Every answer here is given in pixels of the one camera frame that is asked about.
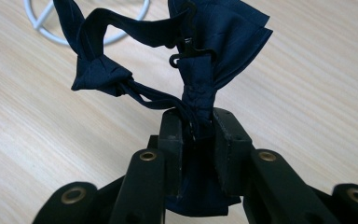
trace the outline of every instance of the wooden table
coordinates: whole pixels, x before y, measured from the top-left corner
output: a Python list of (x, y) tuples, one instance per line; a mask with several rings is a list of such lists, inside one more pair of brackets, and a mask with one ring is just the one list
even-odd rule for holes
[[(33, 1), (37, 13), (47, 0)], [(143, 1), (77, 1), (86, 13), (114, 8), (134, 17)], [(281, 153), (311, 186), (325, 192), (358, 184), (358, 1), (257, 1), (274, 34), (254, 62), (217, 94), (257, 148)], [(146, 19), (168, 18), (152, 0)], [(60, 27), (54, 14), (45, 24)], [(174, 49), (125, 38), (105, 48), (137, 81), (180, 97), (168, 64)], [(87, 181), (98, 188), (124, 175), (131, 155), (156, 134), (162, 111), (130, 97), (70, 90), (76, 56), (33, 30), (22, 1), (0, 1), (0, 223), (30, 223), (58, 188)], [(167, 223), (246, 223), (241, 205), (228, 217)]]

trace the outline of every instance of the white object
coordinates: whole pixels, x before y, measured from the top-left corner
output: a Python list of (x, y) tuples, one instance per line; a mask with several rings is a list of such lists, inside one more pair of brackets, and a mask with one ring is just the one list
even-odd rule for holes
[[(25, 5), (25, 11), (26, 11), (28, 18), (31, 21), (31, 24), (33, 25), (34, 29), (39, 31), (43, 36), (45, 36), (47, 39), (49, 39), (53, 42), (69, 46), (68, 41), (66, 41), (66, 39), (60, 38), (60, 37), (52, 34), (48, 30), (46, 30), (45, 27), (43, 27), (43, 23), (48, 18), (48, 15), (51, 13), (51, 11), (54, 9), (54, 3), (52, 0), (48, 3), (46, 8), (40, 14), (39, 18), (36, 18), (36, 16), (34, 15), (34, 11), (31, 6), (31, 0), (24, 0), (24, 5)], [(142, 6), (141, 11), (138, 14), (138, 16), (135, 18), (137, 21), (141, 21), (144, 19), (146, 12), (149, 8), (149, 5), (150, 5), (150, 0), (144, 0), (144, 5)], [(118, 41), (119, 39), (121, 39), (122, 37), (124, 37), (125, 35), (126, 35), (126, 33), (124, 31), (120, 31), (116, 35), (107, 37), (103, 41), (103, 43), (105, 45), (114, 43), (114, 42)]]

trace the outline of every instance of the dark blue fabric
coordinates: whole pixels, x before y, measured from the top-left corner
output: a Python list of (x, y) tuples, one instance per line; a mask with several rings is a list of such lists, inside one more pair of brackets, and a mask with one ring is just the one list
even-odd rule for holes
[[(151, 109), (180, 111), (186, 141), (183, 183), (180, 195), (167, 198), (167, 208), (190, 217), (226, 215), (240, 199), (225, 195), (214, 170), (213, 102), (217, 91), (249, 65), (269, 39), (272, 31), (264, 27), (269, 17), (240, 0), (169, 0), (171, 17), (162, 21), (136, 21), (104, 8), (85, 19), (73, 0), (54, 0), (54, 5), (77, 54), (73, 91), (128, 94)], [(136, 82), (131, 71), (103, 54), (108, 25), (150, 47), (177, 46), (184, 81), (181, 100)]]

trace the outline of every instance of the table surface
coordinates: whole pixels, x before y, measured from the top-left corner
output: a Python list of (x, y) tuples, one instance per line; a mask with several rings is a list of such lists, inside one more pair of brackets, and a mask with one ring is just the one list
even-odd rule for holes
[[(37, 15), (48, 0), (33, 1)], [(114, 8), (135, 17), (142, 0), (77, 1), (85, 14)], [(249, 0), (270, 15), (273, 36), (215, 106), (234, 113), (256, 148), (282, 154), (306, 183), (330, 193), (358, 184), (358, 1)], [(168, 18), (152, 0), (146, 20)], [(60, 35), (55, 13), (44, 24)], [(117, 31), (109, 28), (109, 34)], [(127, 37), (105, 54), (137, 80), (180, 97), (183, 84), (168, 64), (174, 49), (151, 49)], [(87, 181), (98, 188), (125, 174), (131, 155), (157, 134), (163, 111), (129, 96), (71, 91), (76, 56), (46, 40), (22, 1), (0, 1), (0, 223), (30, 223), (58, 188)], [(246, 223), (241, 205), (228, 217), (167, 223)]]

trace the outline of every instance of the black plastic mount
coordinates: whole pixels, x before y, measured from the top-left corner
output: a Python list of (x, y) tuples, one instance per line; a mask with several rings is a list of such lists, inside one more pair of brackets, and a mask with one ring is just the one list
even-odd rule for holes
[[(243, 196), (249, 223), (358, 223), (358, 185), (337, 185), (325, 194), (309, 187), (277, 152), (255, 149), (229, 111), (216, 108), (213, 125), (220, 185), (227, 195)], [(132, 156), (125, 176), (99, 190), (84, 182), (58, 189), (34, 223), (164, 223), (165, 196), (180, 193), (183, 150), (182, 122), (169, 110), (159, 135)]]

